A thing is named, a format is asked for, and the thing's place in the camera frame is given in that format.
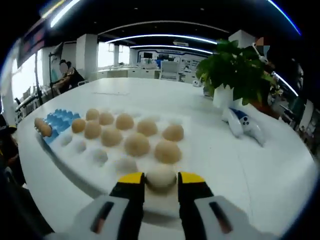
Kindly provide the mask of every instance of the potted plant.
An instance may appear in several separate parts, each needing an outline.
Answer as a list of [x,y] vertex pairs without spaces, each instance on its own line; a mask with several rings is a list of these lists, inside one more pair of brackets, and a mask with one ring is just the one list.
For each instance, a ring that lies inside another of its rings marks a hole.
[[204,84],[204,92],[215,101],[217,89],[230,87],[232,100],[255,107],[267,102],[270,86],[276,84],[264,71],[264,63],[248,48],[239,48],[238,41],[220,40],[216,52],[202,60],[196,76]]

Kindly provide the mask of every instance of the ceiling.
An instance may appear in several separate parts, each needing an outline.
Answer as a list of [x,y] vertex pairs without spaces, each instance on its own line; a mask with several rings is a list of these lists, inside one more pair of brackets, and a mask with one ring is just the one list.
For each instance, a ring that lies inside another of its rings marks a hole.
[[[192,4],[173,4],[168,0],[140,0],[134,4],[120,4],[118,1],[108,0],[81,0],[53,28],[50,28],[50,21],[68,2],[57,8],[42,24],[48,29],[46,46],[54,46],[62,41],[76,41],[86,33],[98,34],[98,40],[103,42],[144,34],[189,35],[218,40],[228,39],[232,33],[241,29],[255,37],[270,39],[271,45],[277,47],[280,56],[286,56],[287,59],[295,58],[304,70],[304,91],[300,95],[306,96],[313,92],[315,102],[320,89],[317,63],[314,61],[320,51],[317,42],[312,40],[316,35],[316,31],[312,29],[317,16],[316,9],[292,1],[274,2],[290,16],[299,28],[301,36],[267,0],[198,0]],[[172,45],[174,39],[148,37],[117,43],[128,46]],[[213,44],[193,40],[184,39],[184,42],[192,48],[209,51],[215,48]]]

